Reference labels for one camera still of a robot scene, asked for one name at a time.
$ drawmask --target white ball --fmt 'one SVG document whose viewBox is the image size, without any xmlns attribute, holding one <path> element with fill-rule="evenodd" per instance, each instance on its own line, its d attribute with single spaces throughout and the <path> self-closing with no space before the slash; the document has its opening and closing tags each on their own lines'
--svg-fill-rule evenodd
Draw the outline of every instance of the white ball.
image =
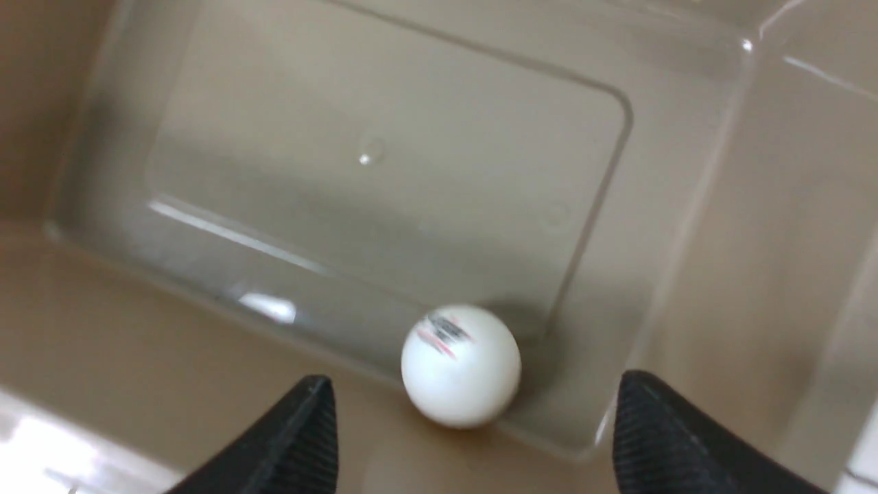
<svg viewBox="0 0 878 494">
<path fill-rule="evenodd" d="M 518 345 L 487 310 L 450 305 L 427 314 L 402 349 L 402 381 L 428 418 L 459 429 L 499 416 L 522 373 Z"/>
</svg>

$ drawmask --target ridged rubber pad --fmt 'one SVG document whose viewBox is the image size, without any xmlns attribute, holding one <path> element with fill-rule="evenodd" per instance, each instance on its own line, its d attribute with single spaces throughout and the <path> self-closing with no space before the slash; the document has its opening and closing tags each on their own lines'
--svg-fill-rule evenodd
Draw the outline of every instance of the ridged rubber pad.
<svg viewBox="0 0 878 494">
<path fill-rule="evenodd" d="M 167 494 L 332 494 L 337 479 L 332 384 L 307 376 Z"/>
<path fill-rule="evenodd" d="M 622 494 L 824 492 L 643 371 L 626 372 L 619 387 L 613 464 Z"/>
</svg>

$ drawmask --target printed logo on ball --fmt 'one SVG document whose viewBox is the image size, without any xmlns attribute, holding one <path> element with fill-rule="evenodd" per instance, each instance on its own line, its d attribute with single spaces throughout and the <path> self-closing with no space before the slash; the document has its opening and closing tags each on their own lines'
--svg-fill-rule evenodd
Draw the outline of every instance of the printed logo on ball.
<svg viewBox="0 0 878 494">
<path fill-rule="evenodd" d="M 463 341 L 474 341 L 460 326 L 455 317 L 447 318 L 436 313 L 427 314 L 418 322 L 418 338 L 437 352 L 448 355 L 454 360 L 457 356 L 451 347 Z"/>
</svg>

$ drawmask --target ping pong ball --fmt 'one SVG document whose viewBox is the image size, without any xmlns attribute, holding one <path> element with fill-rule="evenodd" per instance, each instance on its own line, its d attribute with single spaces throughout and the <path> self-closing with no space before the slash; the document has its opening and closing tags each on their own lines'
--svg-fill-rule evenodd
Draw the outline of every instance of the ping pong ball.
<svg viewBox="0 0 878 494">
<path fill-rule="evenodd" d="M 522 357 L 506 325 L 469 305 L 430 312 L 402 348 L 402 382 L 414 406 L 457 429 L 499 416 L 515 396 L 521 373 Z"/>
</svg>

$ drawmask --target small circular mark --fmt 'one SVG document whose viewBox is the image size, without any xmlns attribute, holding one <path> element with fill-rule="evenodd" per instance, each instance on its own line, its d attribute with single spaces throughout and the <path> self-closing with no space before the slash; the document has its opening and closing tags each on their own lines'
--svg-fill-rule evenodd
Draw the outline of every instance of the small circular mark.
<svg viewBox="0 0 878 494">
<path fill-rule="evenodd" d="M 363 166 L 369 166 L 381 161 L 385 154 L 384 141 L 380 139 L 369 139 L 360 146 L 360 156 L 357 161 Z"/>
</svg>

